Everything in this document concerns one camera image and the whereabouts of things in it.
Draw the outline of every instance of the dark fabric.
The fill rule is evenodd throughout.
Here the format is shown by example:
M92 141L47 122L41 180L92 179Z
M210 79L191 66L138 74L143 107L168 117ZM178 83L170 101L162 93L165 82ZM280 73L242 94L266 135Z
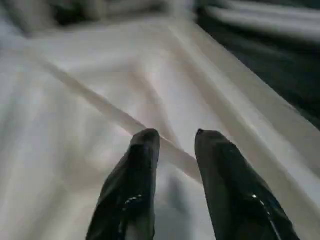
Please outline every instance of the dark fabric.
M203 7L197 24L320 129L320 46L226 25Z

